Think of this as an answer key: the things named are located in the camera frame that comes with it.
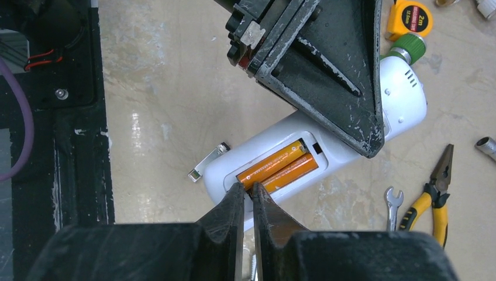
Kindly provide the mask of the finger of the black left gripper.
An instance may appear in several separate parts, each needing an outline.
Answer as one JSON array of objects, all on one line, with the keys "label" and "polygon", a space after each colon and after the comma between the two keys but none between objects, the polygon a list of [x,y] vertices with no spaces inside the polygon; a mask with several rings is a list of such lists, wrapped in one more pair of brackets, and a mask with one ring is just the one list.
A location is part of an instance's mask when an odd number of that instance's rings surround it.
[{"label": "finger of the black left gripper", "polygon": [[255,57],[255,79],[360,155],[385,142],[380,95],[381,1],[292,1],[280,37]]}]

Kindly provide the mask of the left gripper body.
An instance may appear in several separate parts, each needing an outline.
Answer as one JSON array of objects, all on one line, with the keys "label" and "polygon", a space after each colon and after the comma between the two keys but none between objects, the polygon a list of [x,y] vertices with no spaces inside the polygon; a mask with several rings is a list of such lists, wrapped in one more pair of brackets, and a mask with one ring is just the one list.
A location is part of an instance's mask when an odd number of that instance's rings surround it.
[{"label": "left gripper body", "polygon": [[226,1],[231,65],[255,76],[284,32],[297,32],[314,12],[314,1]]}]

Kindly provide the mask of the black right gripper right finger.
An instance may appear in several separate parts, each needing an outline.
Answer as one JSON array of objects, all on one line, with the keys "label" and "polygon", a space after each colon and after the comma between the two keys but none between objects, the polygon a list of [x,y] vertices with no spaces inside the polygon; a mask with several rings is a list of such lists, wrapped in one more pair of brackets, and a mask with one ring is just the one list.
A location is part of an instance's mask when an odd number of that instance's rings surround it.
[{"label": "black right gripper right finger", "polygon": [[457,280],[429,235],[403,231],[311,231],[253,186],[260,280]]}]

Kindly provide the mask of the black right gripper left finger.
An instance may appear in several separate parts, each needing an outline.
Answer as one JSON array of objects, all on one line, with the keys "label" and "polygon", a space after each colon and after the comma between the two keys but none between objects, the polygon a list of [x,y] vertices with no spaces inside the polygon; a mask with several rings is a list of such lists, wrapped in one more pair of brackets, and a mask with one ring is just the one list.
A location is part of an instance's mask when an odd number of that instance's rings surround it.
[{"label": "black right gripper left finger", "polygon": [[196,222],[65,227],[28,280],[240,280],[244,188],[234,184]]}]

